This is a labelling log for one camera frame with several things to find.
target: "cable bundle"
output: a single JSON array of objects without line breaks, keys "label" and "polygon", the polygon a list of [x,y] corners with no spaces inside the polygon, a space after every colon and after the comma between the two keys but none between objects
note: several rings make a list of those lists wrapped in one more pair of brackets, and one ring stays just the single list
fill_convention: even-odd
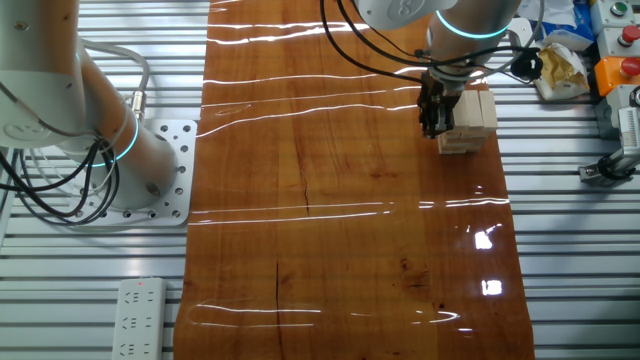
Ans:
[{"label": "cable bundle", "polygon": [[[70,218],[82,217],[82,208],[87,202],[87,198],[91,193],[91,174],[94,168],[95,159],[100,154],[104,161],[104,166],[106,166],[108,175],[107,179],[105,179],[104,183],[104,195],[102,202],[93,213],[86,216],[82,220],[72,221]],[[23,176],[25,180],[23,181],[15,170],[16,163],[20,163],[20,167],[22,169]],[[59,226],[77,226],[77,225],[87,225],[106,214],[107,209],[113,203],[115,196],[120,187],[120,171],[118,169],[118,163],[116,162],[116,155],[113,149],[111,148],[108,141],[104,139],[96,139],[96,142],[89,149],[89,153],[87,154],[84,161],[78,166],[78,168],[73,171],[69,176],[64,179],[49,184],[47,186],[34,187],[31,183],[30,175],[27,170],[26,161],[24,157],[24,150],[20,150],[14,154],[13,164],[9,164],[4,155],[0,154],[0,164],[4,171],[7,172],[10,178],[9,184],[0,184],[0,189],[7,191],[16,192],[18,198],[24,206],[29,210],[29,212],[37,217],[38,219],[51,224],[51,225],[59,225]],[[59,189],[61,186],[69,183],[71,180],[75,179],[76,176],[86,168],[86,176],[84,181],[84,186],[81,189],[81,196],[78,205],[69,212],[62,212],[60,210],[54,209],[49,204],[47,204],[42,197],[39,195],[41,192],[46,192],[50,190]],[[44,210],[50,216],[56,218],[58,221],[50,220],[48,217],[44,217],[43,215],[37,213],[33,207],[28,203],[27,198],[33,201],[36,205],[38,205],[42,210]]]},{"label": "cable bundle", "polygon": [[[405,65],[411,65],[411,66],[416,66],[416,67],[422,67],[422,68],[431,68],[431,71],[433,71],[439,78],[445,79],[445,80],[451,80],[451,81],[469,81],[469,80],[475,80],[475,79],[480,79],[480,78],[485,78],[487,76],[496,74],[496,73],[503,73],[507,76],[510,76],[509,74],[507,74],[504,70],[507,69],[509,66],[513,65],[514,63],[521,65],[523,62],[522,61],[518,61],[522,58],[526,58],[526,59],[531,59],[532,58],[532,54],[535,54],[537,52],[540,51],[540,49],[537,48],[530,48],[529,46],[531,46],[531,44],[534,41],[534,38],[536,36],[536,34],[540,31],[540,28],[542,26],[542,18],[544,16],[544,0],[540,1],[540,17],[539,17],[539,21],[536,25],[535,30],[533,31],[533,35],[531,36],[531,38],[529,39],[529,41],[527,41],[526,45],[524,47],[522,46],[499,46],[499,47],[494,47],[491,49],[485,49],[482,51],[478,51],[472,54],[468,54],[459,58],[455,58],[455,59],[450,59],[450,60],[446,60],[446,61],[427,61],[424,57],[422,57],[418,51],[416,51],[415,54],[411,55],[408,52],[400,49],[396,44],[394,44],[391,40],[387,39],[386,37],[384,37],[382,34],[380,34],[377,30],[373,29],[375,31],[376,34],[378,34],[379,36],[381,36],[383,39],[385,39],[387,42],[389,42],[392,46],[394,46],[396,49],[398,49],[399,51],[401,51],[403,54],[405,55],[411,55],[412,57],[416,57],[419,61],[415,61],[415,60],[407,60],[407,59],[403,59],[397,56],[394,56],[392,54],[389,54],[388,52],[380,49],[379,47],[377,47],[375,44],[373,44],[372,42],[370,42],[364,35],[362,35],[362,33],[357,29],[357,27],[355,26],[355,24],[353,23],[353,21],[351,20],[351,18],[349,17],[349,15],[347,14],[347,11],[344,7],[344,4],[342,2],[342,0],[337,0],[338,3],[338,7],[340,9],[340,13],[342,14],[342,17],[344,18],[344,20],[347,22],[347,24],[349,25],[349,27],[351,28],[351,30],[353,31],[353,33],[358,37],[358,39],[360,39],[360,41],[362,43],[364,43],[367,47],[369,47],[370,49],[372,49],[373,51],[375,51],[376,53],[384,56],[387,59],[393,60],[395,62],[401,63],[401,64],[405,64]],[[415,78],[415,77],[411,77],[411,76],[404,76],[404,75],[399,75],[399,74],[395,74],[395,73],[391,73],[388,71],[384,71],[384,70],[380,70],[380,69],[375,69],[372,68],[368,65],[362,64],[358,61],[356,61],[355,59],[351,58],[349,55],[347,55],[341,48],[340,46],[336,43],[335,39],[333,38],[333,35],[331,35],[331,31],[329,29],[329,25],[327,22],[327,16],[326,16],[326,10],[325,10],[325,0],[320,0],[320,16],[322,18],[322,25],[324,27],[325,30],[325,34],[327,36],[327,39],[329,40],[329,42],[331,43],[331,45],[333,46],[333,48],[343,57],[345,58],[347,61],[349,61],[350,63],[352,63],[353,65],[367,70],[369,72],[375,73],[375,74],[379,74],[379,75],[384,75],[384,76],[388,76],[388,77],[393,77],[396,79],[402,79],[402,80],[407,80],[407,81],[413,81],[413,82],[417,82],[422,84],[422,80]],[[517,51],[519,54],[516,55],[513,59],[509,60],[507,63],[505,63],[504,65],[500,66],[497,69],[489,69],[485,66],[481,66],[485,69],[487,69],[488,71],[482,75],[478,75],[478,76],[459,76],[459,75],[451,75],[451,74],[446,74],[444,72],[442,72],[441,70],[438,69],[439,66],[446,66],[446,65],[453,65],[455,66],[457,63],[462,62],[462,61],[470,61],[473,60],[474,58],[478,57],[478,56],[482,56],[482,55],[486,55],[486,54],[493,54],[495,52],[498,51]],[[473,70],[475,68],[479,67],[479,65],[475,65],[473,64],[473,62],[469,62],[467,65],[464,66],[464,68],[468,68],[469,70]]]}]

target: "orange device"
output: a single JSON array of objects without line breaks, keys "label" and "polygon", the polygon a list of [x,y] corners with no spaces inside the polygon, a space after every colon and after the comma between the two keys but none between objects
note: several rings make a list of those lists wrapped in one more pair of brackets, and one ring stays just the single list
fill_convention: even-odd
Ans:
[{"label": "orange device", "polygon": [[595,67],[600,96],[605,97],[618,85],[640,85],[640,60],[606,57]]}]

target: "power strip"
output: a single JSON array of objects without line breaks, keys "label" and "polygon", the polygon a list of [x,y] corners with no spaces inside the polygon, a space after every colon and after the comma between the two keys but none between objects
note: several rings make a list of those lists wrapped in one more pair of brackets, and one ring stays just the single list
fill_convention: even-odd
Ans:
[{"label": "power strip", "polygon": [[160,278],[120,283],[112,360],[160,360],[165,286]]}]

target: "red button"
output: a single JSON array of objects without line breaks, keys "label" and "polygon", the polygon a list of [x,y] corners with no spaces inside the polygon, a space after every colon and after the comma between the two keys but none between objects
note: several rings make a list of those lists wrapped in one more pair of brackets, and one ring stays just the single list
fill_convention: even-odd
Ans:
[{"label": "red button", "polygon": [[620,65],[620,71],[623,72],[623,75],[638,76],[640,75],[640,61],[635,58],[624,59]]},{"label": "red button", "polygon": [[632,43],[640,39],[640,28],[635,25],[629,25],[622,29],[622,40]]}]

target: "metal mounting plate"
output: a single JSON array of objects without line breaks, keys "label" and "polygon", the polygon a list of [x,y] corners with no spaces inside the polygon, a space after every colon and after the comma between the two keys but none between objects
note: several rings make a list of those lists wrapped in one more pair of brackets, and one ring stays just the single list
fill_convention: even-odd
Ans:
[{"label": "metal mounting plate", "polygon": [[[198,124],[192,120],[154,120],[148,123],[148,129],[167,139],[178,158],[178,176],[167,194],[148,207],[138,210],[109,208],[105,216],[83,228],[92,227],[156,227],[177,226],[184,223],[189,215],[191,204],[191,184],[193,181],[194,155]],[[82,187],[84,176],[76,179]],[[89,197],[82,209],[84,214],[92,213],[102,199],[97,195]],[[77,205],[73,199],[70,208]]]}]

